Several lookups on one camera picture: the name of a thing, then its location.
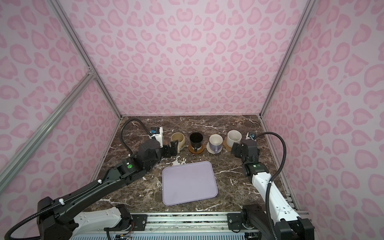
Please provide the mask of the white cream mug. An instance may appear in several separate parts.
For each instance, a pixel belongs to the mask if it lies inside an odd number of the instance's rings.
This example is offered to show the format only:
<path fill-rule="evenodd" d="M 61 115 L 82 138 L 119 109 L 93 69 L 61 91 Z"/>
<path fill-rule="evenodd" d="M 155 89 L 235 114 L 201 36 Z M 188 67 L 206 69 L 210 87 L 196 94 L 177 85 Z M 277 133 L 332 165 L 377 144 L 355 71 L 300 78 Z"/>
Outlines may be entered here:
<path fill-rule="evenodd" d="M 231 130 L 227 134 L 226 143 L 229 148 L 232 148 L 234 143 L 240 143 L 241 140 L 242 134 L 237 130 Z"/>

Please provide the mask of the beige tan mug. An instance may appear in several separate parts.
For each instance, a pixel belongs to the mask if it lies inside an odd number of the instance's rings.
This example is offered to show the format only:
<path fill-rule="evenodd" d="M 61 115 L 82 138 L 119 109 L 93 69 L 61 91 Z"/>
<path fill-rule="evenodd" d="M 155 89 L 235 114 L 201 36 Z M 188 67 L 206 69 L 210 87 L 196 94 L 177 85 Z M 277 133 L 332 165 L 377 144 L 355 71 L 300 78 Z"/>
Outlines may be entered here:
<path fill-rule="evenodd" d="M 186 137 L 183 133 L 174 133 L 171 136 L 171 141 L 178 141 L 178 153 L 186 146 Z"/>

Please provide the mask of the white mug grey handle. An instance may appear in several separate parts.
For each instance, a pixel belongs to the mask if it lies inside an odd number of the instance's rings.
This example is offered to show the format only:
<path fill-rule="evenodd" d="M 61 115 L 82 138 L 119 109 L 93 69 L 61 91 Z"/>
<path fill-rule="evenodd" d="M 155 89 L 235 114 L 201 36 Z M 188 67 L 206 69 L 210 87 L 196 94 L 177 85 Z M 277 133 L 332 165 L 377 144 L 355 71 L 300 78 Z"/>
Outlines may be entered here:
<path fill-rule="evenodd" d="M 209 143 L 210 148 L 217 153 L 223 147 L 223 138 L 218 134 L 211 135 Z"/>

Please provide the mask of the multicolour zigzag woven coaster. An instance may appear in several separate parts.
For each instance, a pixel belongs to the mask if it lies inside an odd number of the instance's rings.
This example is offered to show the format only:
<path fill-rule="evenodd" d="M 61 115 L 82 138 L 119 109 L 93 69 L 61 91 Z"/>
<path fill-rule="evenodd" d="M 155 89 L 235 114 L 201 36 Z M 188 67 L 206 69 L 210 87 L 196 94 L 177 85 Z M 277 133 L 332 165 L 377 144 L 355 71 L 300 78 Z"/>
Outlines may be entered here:
<path fill-rule="evenodd" d="M 213 155 L 216 155 L 218 153 L 220 153 L 222 151 L 223 148 L 221 148 L 217 153 L 215 151 L 213 151 L 211 148 L 210 148 L 210 143 L 207 143 L 206 145 L 206 148 L 207 148 L 207 151 Z"/>

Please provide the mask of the brown round wooden coaster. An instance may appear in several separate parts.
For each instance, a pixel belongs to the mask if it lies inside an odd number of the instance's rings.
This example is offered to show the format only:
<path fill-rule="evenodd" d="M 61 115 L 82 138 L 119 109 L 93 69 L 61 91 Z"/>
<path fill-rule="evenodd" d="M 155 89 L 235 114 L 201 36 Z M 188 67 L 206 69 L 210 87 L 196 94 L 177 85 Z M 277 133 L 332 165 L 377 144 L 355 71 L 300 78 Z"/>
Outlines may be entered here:
<path fill-rule="evenodd" d="M 197 150 L 195 151 L 195 148 L 193 148 L 192 145 L 189 145 L 189 146 L 188 146 L 188 149 L 189 149 L 189 151 L 190 151 L 192 154 L 199 155 L 199 154 L 203 153 L 203 151 L 205 150 L 205 146 L 202 145 L 200 148 L 197 148 Z"/>

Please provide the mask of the black mug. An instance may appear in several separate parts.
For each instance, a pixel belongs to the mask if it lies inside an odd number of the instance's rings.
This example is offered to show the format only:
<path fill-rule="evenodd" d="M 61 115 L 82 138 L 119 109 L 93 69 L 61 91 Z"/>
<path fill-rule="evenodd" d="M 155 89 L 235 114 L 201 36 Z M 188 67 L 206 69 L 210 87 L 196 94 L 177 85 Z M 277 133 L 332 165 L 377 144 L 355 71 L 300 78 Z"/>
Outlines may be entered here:
<path fill-rule="evenodd" d="M 201 133 L 199 132 L 191 133 L 190 145 L 192 145 L 193 148 L 195 148 L 195 151 L 197 150 L 197 148 L 200 148 L 202 146 L 203 139 L 204 139 L 204 136 Z"/>

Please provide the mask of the cork flower-shaped coaster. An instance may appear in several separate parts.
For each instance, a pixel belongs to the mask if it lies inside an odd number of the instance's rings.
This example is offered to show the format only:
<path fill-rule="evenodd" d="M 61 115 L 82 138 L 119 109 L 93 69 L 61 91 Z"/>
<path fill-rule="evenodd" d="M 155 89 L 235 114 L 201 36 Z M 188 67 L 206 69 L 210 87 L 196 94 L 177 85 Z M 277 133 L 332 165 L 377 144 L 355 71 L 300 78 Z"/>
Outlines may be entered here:
<path fill-rule="evenodd" d="M 227 137 L 225 137 L 225 139 L 223 140 L 223 146 L 225 147 L 225 149 L 228 151 L 228 152 L 231 152 L 232 151 L 232 148 L 228 146 L 227 144 Z"/>

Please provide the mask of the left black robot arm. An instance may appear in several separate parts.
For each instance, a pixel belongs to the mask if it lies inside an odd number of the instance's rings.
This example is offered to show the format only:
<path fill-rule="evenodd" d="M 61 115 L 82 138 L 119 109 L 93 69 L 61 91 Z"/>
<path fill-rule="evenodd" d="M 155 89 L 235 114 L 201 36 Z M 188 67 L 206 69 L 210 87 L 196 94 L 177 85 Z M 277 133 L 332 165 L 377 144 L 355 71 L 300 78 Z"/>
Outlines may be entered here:
<path fill-rule="evenodd" d="M 144 177 L 163 159 L 178 153 L 179 142 L 161 146 L 155 139 L 146 140 L 130 157 L 109 168 L 105 175 L 84 187 L 52 199 L 45 197 L 38 202 L 37 218 L 42 240 L 68 240 L 79 228 L 75 217 L 93 203 Z"/>

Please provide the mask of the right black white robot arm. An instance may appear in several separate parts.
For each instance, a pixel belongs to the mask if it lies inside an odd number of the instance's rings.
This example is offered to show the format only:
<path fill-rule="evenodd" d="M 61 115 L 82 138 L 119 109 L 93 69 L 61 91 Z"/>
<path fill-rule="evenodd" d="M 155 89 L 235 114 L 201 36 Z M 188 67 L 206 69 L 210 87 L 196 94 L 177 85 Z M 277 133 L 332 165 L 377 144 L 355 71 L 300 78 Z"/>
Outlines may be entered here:
<path fill-rule="evenodd" d="M 258 190 L 266 205 L 266 210 L 258 205 L 247 205 L 242 209 L 246 223 L 256 227 L 268 240 L 313 240 L 315 228 L 309 219 L 303 219 L 283 197 L 274 180 L 283 170 L 286 162 L 287 147 L 283 146 L 281 164 L 275 174 L 259 161 L 259 149 L 254 139 L 245 139 L 233 143 L 231 153 L 242 160 L 245 177 Z"/>

